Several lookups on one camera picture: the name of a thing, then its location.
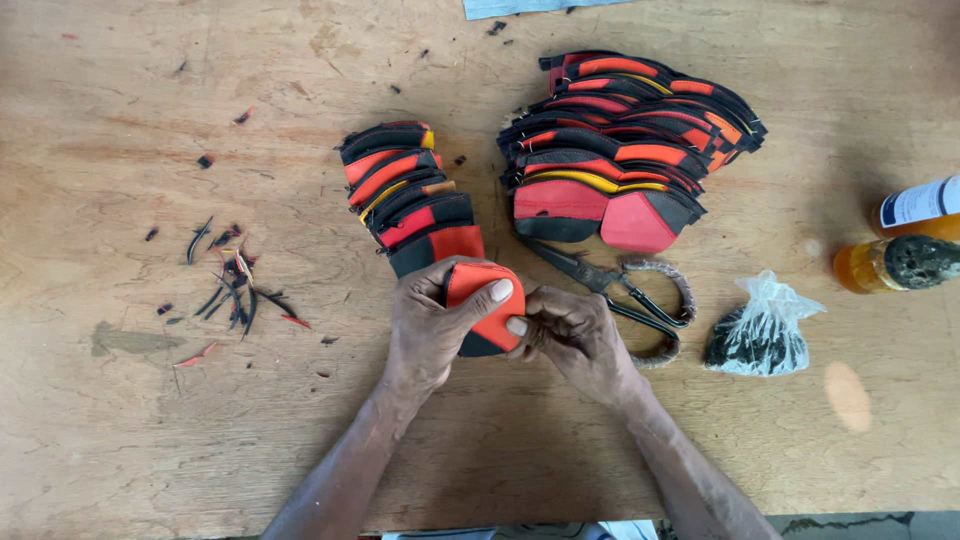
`scissor handle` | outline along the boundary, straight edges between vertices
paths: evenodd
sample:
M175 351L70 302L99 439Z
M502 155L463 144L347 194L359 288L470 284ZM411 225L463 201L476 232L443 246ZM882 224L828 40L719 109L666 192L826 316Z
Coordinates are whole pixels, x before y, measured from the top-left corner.
M680 339L680 337L677 336L676 332L667 328L662 322L658 321L657 319L654 319L649 315L640 313L639 311L634 311L629 307L621 306L620 304L611 300L610 296L607 293L602 293L602 294L603 294L603 297L607 299L607 307L610 308L610 311L617 313L619 315L623 315L628 319L637 321L641 325L646 325L654 330L661 331L673 339Z
M643 291L641 291L640 289L636 287L631 288L630 296L634 297L634 300L640 302L641 306L644 306L647 309L649 309L650 312L656 315L658 319L672 326L673 328L686 328L690 326L689 322L678 321L677 319L674 319L673 317L668 315L665 311L660 309L660 306L657 306L653 300L650 300L650 297L643 294Z

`wooden table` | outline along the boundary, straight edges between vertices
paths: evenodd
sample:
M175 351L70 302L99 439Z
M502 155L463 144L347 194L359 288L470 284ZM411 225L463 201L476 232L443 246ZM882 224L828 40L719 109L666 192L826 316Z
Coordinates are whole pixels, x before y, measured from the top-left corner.
M663 254L701 308L680 359L647 374L677 422L768 514L960 508L960 284L858 297L829 271L839 246L873 238L877 198L960 171L958 6L639 1L503 17L489 36L493 20L466 22L457 0L7 2L0 536L266 526L387 351L396 280L347 211L331 149L351 131L428 122L489 257L528 290L586 292L511 238L493 144L507 114L544 96L537 57L583 48L734 88L771 132L706 180L710 214ZM210 214L217 233L249 231L257 284L282 289L313 331L269 307L242 342L223 313L164 325L157 305L188 315L214 289L216 259L184 255ZM598 238L584 249L622 255ZM810 368L703 370L710 326L746 299L733 280L764 268L829 309L801 324ZM671 301L661 277L636 281ZM632 348L655 344L618 324ZM365 528L662 514L605 410L543 358L492 357L458 361L422 409Z

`white label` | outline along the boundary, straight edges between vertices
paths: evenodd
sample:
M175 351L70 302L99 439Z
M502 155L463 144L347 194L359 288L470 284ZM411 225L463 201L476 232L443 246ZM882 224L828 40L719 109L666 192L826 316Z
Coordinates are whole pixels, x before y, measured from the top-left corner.
M894 193L880 206L884 229L960 212L960 174Z

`clear plastic bag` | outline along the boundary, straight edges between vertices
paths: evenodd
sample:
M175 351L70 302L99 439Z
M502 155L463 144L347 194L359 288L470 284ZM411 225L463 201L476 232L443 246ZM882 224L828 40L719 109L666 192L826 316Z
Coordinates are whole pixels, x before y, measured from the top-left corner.
M705 367L763 377L806 369L810 359L797 322L827 309L798 295L786 283L778 283L777 275L770 270L735 283L750 293L750 302L713 327Z

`scissors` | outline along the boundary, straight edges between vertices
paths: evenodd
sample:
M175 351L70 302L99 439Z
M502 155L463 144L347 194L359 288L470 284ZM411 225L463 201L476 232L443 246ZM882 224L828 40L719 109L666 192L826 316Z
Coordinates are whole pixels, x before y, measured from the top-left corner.
M602 295L607 300L607 307L609 307L610 311L614 313L623 315L628 319L637 321L638 323L646 325L654 330L661 331L674 340L679 340L680 338L677 336L676 332L671 330L670 327L677 329L686 328L690 324L689 320L692 320L692 314L687 314L686 312L681 315L681 319L687 320L677 320L668 315L666 312L660 309L660 307L657 306L653 300L650 300L647 295L643 294L643 291L635 287L632 283L628 282L624 272L608 272L601 270L575 258L570 254L564 253L558 249L554 249L527 236L518 234L516 239L518 239L521 244L530 248L531 251L541 256L547 262L556 266L561 272L567 274L569 277L590 289L591 292ZM657 318L655 319L645 313L635 311L611 300L610 295L608 295L606 292L606 289L613 282L618 282L627 287L630 296L639 302L641 306L646 307Z

